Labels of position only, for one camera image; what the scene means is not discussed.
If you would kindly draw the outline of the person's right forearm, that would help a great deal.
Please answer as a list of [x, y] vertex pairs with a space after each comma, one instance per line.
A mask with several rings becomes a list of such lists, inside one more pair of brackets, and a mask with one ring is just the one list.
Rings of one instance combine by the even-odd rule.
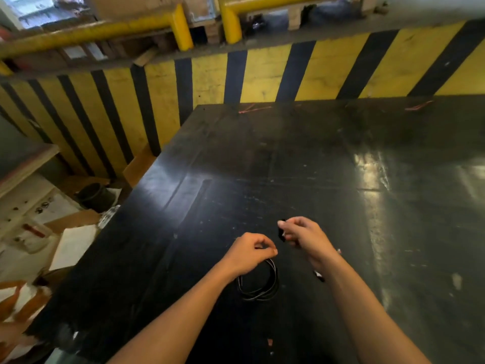
[[330, 287], [361, 364], [431, 364], [336, 250], [311, 261]]

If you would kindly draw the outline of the person's right hand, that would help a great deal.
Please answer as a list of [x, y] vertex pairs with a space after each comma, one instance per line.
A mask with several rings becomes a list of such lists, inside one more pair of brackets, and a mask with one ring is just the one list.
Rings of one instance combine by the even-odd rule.
[[326, 274], [327, 262], [339, 256], [339, 253], [331, 244], [324, 231], [316, 222], [310, 219], [308, 219], [304, 240], [297, 244], [291, 242], [290, 244], [304, 251], [313, 269], [320, 272], [323, 276]]

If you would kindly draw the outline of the brown cardboard box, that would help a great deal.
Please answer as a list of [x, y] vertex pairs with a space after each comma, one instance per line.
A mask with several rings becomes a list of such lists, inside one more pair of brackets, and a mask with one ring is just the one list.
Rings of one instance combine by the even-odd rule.
[[217, 0], [84, 0], [98, 19], [118, 19], [182, 5], [191, 24], [215, 19], [219, 14]]

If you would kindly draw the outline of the flat brown cardboard piece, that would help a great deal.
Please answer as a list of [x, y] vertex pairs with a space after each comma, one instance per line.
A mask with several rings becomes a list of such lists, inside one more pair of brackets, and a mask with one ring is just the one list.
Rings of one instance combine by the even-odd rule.
[[50, 229], [53, 233], [61, 235], [66, 229], [97, 225], [100, 219], [101, 214], [95, 212], [94, 210], [83, 210], [47, 222], [44, 224], [44, 226]]

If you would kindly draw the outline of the white sheet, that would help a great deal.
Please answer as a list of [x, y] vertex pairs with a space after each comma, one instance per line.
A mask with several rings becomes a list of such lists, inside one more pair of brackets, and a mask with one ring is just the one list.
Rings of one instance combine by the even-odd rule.
[[65, 229], [53, 254], [48, 271], [73, 267], [93, 244], [98, 233], [96, 225]]

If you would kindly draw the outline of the clear plastic bottle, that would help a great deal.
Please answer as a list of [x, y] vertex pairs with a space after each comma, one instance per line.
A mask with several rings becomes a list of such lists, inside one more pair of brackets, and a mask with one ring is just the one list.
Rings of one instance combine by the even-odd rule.
[[97, 224], [97, 227], [98, 227], [99, 230], [102, 230], [103, 228], [106, 227], [106, 225], [114, 217], [114, 215], [117, 213], [117, 211], [120, 207], [121, 207], [121, 205], [119, 205], [119, 204], [112, 206], [107, 211], [105, 211], [101, 214], [100, 220], [98, 221], [98, 224]]

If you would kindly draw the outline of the person's left forearm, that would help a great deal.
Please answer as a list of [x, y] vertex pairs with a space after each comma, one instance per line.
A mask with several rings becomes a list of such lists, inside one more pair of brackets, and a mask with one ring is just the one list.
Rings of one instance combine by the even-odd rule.
[[253, 268], [224, 258], [107, 364], [184, 364], [223, 289]]

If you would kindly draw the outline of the brown cardboard flap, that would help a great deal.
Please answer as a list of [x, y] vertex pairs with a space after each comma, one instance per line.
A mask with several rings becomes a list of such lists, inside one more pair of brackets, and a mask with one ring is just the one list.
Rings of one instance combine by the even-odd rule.
[[146, 144], [140, 153], [126, 166], [122, 174], [131, 189], [136, 187], [155, 160], [156, 156], [153, 155], [149, 144]]

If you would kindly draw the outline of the black bucket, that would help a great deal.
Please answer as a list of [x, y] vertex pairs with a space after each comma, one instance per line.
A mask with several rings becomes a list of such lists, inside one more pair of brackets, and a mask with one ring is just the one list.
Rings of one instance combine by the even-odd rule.
[[101, 183], [91, 183], [76, 193], [76, 199], [86, 209], [101, 214], [116, 203], [116, 194]]

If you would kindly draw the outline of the yellow black striped barrier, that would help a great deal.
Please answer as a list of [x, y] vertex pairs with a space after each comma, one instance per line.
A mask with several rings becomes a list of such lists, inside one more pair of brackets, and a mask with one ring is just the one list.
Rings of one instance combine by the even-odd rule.
[[485, 95], [485, 18], [0, 83], [0, 115], [76, 175], [115, 177], [199, 105]]

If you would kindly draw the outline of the person's left hand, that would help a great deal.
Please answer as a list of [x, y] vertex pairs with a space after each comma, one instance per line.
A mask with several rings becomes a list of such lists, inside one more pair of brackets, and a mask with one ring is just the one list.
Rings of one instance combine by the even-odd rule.
[[238, 237], [221, 263], [233, 279], [256, 268], [260, 263], [256, 263], [252, 258], [252, 233], [246, 232]]

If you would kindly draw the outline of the orange strips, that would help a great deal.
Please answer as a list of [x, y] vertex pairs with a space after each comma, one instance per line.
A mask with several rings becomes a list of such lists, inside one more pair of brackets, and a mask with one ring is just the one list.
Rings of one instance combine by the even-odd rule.
[[0, 282], [0, 323], [30, 322], [51, 299], [52, 291], [27, 281]]

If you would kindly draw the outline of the yellow pipe railing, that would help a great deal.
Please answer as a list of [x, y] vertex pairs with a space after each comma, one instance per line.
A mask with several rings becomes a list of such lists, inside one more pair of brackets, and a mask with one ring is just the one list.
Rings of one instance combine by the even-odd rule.
[[179, 50], [187, 51], [194, 47], [183, 7], [177, 4], [139, 17], [95, 22], [58, 31], [43, 31], [37, 35], [0, 42], [0, 60], [164, 29], [173, 32]]
[[226, 41], [235, 44], [242, 40], [240, 14], [321, 1], [327, 0], [218, 0]]

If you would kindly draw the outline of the wooden pallet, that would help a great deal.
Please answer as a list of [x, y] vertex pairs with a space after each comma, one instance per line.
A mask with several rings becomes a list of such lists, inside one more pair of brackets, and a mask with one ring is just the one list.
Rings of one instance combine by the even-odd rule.
[[221, 44], [224, 41], [224, 30], [221, 16], [188, 23], [195, 45]]

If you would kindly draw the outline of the grey board with wooden edge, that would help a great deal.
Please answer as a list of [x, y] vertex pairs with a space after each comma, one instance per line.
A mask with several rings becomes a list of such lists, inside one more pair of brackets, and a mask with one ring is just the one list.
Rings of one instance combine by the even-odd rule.
[[0, 199], [59, 152], [57, 145], [24, 136], [0, 115]]

